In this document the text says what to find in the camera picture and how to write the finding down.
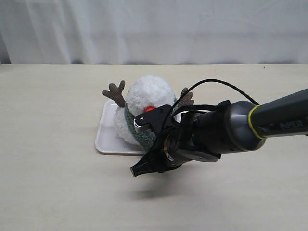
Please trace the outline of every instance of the brown antler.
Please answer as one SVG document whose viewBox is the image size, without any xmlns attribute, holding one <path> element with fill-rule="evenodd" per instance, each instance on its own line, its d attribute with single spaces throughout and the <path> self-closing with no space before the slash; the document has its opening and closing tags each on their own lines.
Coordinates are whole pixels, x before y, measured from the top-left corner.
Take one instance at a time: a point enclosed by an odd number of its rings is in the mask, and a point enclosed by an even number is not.
<svg viewBox="0 0 308 231">
<path fill-rule="evenodd" d="M 181 96 L 187 91 L 187 88 L 184 88 L 181 92 Z M 186 105 L 193 105 L 194 104 L 194 100 L 192 100 L 193 97 L 193 93 L 192 92 L 188 92 L 183 99 L 181 99 L 181 101 L 179 102 L 179 107 L 182 106 L 186 106 Z"/>
<path fill-rule="evenodd" d="M 109 99 L 112 99 L 113 101 L 115 101 L 115 103 L 119 106 L 119 107 L 125 107 L 125 100 L 122 96 L 122 91 L 125 87 L 125 81 L 122 80 L 119 84 L 119 87 L 117 87 L 114 83 L 109 84 L 109 90 L 103 90 L 102 94 L 106 97 L 108 97 Z"/>
</svg>

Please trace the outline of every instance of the beige table surface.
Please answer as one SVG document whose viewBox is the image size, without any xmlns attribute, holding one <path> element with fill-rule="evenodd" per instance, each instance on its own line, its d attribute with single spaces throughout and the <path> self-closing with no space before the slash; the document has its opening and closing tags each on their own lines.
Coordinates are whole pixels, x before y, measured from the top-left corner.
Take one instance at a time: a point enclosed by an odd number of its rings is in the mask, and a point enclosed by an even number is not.
<svg viewBox="0 0 308 231">
<path fill-rule="evenodd" d="M 308 230 L 307 137 L 136 178 L 138 157 L 99 154 L 101 91 L 146 74 L 177 93 L 226 80 L 259 103 L 308 87 L 308 65 L 0 65 L 1 231 Z M 243 99 L 215 83 L 194 98 Z"/>
</svg>

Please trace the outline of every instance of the white plastic tray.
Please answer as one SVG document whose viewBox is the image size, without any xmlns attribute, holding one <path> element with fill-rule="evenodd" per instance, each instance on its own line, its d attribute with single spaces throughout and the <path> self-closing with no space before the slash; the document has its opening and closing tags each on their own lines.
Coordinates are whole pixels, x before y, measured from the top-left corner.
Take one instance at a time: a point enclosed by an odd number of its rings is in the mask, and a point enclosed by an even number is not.
<svg viewBox="0 0 308 231">
<path fill-rule="evenodd" d="M 96 149 L 107 155 L 144 155 L 141 147 L 127 143 L 117 136 L 113 121 L 117 107 L 112 100 L 104 105 L 95 139 Z"/>
</svg>

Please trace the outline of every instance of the white backdrop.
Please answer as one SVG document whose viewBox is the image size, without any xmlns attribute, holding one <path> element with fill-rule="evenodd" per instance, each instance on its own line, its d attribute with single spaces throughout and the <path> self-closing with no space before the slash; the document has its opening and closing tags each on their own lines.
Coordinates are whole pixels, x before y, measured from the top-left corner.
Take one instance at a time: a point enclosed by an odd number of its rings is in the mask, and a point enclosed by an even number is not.
<svg viewBox="0 0 308 231">
<path fill-rule="evenodd" d="M 307 0 L 0 0 L 12 64 L 308 63 Z"/>
</svg>

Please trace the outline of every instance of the snowman plush toy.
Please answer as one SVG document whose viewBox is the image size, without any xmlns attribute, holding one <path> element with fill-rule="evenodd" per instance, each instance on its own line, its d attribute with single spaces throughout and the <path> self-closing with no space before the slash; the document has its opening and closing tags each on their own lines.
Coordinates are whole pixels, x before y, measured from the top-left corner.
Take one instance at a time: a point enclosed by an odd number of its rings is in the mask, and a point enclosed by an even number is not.
<svg viewBox="0 0 308 231">
<path fill-rule="evenodd" d="M 117 135 L 128 143 L 140 146 L 147 152 L 155 141 L 155 135 L 149 130 L 137 133 L 134 128 L 134 118 L 166 104 L 172 106 L 177 97 L 164 79 L 153 75 L 139 78 L 128 90 L 126 99 L 122 96 L 124 87 L 125 81 L 123 80 L 118 87 L 111 83 L 109 91 L 103 90 L 102 94 L 118 105 L 114 116 Z M 192 92 L 186 94 L 178 106 L 194 104 L 192 95 Z"/>
</svg>

